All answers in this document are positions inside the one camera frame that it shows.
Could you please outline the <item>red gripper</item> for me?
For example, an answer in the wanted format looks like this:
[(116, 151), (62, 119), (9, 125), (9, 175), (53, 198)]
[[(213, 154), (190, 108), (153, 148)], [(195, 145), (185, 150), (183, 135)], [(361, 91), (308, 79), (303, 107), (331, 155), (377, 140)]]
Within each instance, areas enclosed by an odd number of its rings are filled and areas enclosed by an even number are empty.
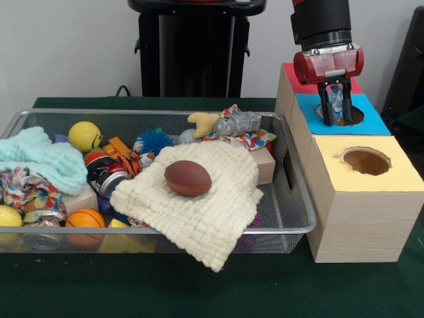
[(327, 80), (344, 77), (343, 119), (346, 123), (353, 120), (350, 78), (359, 76), (364, 67), (364, 51), (355, 44), (348, 43), (326, 48), (313, 48), (298, 52), (293, 58), (296, 78), (302, 85), (317, 83), (321, 99), (324, 123), (333, 125), (333, 106), (327, 93)]

